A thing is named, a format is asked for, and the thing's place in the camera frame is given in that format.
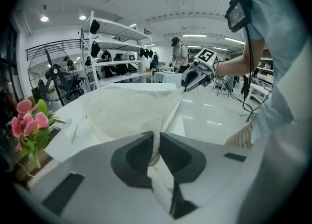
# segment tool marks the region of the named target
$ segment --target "electric fan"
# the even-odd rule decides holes
[[[33,91],[47,101],[58,101],[64,106],[66,97],[74,83],[66,72],[68,57],[64,50],[56,45],[45,45],[33,55],[28,69],[28,77]]]

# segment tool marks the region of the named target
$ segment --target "sleeve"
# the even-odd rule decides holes
[[[182,52],[182,58],[187,58],[188,54],[189,54],[189,50],[186,46],[182,46],[182,49],[181,49],[181,52]]]
[[[244,27],[242,29],[242,31],[243,31],[243,37],[247,38],[246,28]],[[248,24],[248,31],[249,31],[250,39],[255,39],[255,40],[262,40],[262,39],[264,39],[262,37],[262,35],[258,32],[258,30],[256,30],[254,25],[252,25],[252,23]]]

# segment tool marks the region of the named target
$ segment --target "ceiling light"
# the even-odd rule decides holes
[[[42,16],[42,17],[40,18],[40,20],[41,20],[42,22],[46,22],[46,21],[49,20],[49,18],[48,18],[47,16]]]
[[[245,45],[245,43],[244,43],[244,42],[239,41],[239,40],[236,40],[236,39],[231,39],[231,38],[224,38],[224,39],[226,39],[226,40],[231,40],[231,41],[234,41],[234,42],[237,42],[237,43],[240,43],[240,44]]]
[[[228,49],[219,48],[219,47],[214,47],[214,49],[223,50],[223,51],[228,51]]]
[[[183,37],[207,37],[206,35],[183,35]]]

